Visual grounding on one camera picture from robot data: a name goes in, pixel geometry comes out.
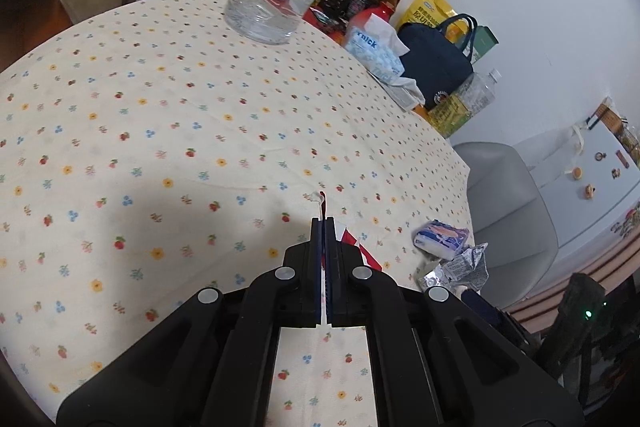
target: crumpled foil wrapper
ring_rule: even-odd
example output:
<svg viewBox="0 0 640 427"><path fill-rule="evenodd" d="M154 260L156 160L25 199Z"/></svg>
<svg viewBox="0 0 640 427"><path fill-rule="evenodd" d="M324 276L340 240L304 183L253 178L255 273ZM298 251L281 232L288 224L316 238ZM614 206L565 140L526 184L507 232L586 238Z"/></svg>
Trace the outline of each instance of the crumpled foil wrapper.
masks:
<svg viewBox="0 0 640 427"><path fill-rule="evenodd" d="M444 286L453 292L456 286L467 286L479 292L489 279L486 270L484 250L487 243L467 247L451 261L438 264L428 274L417 278L417 284L423 292L432 286Z"/></svg>

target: yellow snack bag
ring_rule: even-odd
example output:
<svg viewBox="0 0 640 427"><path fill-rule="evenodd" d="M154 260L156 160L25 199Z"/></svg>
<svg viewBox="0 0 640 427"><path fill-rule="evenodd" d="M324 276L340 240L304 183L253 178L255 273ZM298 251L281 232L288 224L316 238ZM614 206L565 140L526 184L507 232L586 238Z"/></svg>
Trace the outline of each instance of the yellow snack bag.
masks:
<svg viewBox="0 0 640 427"><path fill-rule="evenodd" d="M446 0L414 0L400 18L396 30L407 22L419 22L435 28L454 15L457 15L456 11ZM455 43L466 34L467 29L466 22L456 21L447 29L446 38Z"/></svg>

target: chair backrest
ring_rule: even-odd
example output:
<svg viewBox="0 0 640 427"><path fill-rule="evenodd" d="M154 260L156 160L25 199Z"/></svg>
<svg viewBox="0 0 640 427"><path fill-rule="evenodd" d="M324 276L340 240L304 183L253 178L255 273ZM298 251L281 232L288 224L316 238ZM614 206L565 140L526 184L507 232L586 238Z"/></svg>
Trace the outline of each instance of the chair backrest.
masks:
<svg viewBox="0 0 640 427"><path fill-rule="evenodd" d="M508 145L454 147L470 168L467 198L476 243L489 243L482 295L504 308L523 298L558 254L558 236L527 166Z"/></svg>

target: tissue box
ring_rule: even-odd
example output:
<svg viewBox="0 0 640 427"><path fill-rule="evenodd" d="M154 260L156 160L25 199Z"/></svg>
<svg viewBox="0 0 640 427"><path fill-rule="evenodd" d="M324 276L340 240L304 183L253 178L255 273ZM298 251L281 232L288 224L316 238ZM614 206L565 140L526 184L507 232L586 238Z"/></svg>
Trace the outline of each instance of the tissue box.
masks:
<svg viewBox="0 0 640 427"><path fill-rule="evenodd" d="M384 44L360 28L352 27L344 36L344 48L383 82L393 82L404 73L400 58Z"/></svg>

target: floral tablecloth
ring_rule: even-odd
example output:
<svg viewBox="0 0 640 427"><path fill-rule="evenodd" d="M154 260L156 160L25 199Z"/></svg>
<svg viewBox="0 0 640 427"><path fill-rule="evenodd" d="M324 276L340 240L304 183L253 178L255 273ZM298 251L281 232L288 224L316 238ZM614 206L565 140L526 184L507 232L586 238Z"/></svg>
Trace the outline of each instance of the floral tablecloth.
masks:
<svg viewBox="0 0 640 427"><path fill-rule="evenodd" d="M226 0L148 0L0 74L0 347L51 417L199 288L248 285L335 216L401 285L412 230L469 227L467 168L303 24L274 47ZM376 424L364 331L284 330L278 427Z"/></svg>

